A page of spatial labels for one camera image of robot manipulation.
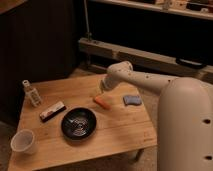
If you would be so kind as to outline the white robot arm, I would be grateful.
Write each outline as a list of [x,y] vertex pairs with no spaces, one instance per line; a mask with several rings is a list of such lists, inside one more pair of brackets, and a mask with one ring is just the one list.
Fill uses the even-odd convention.
[[159,95],[157,171],[213,171],[213,84],[137,72],[124,61],[107,68],[100,88],[110,91],[122,82]]

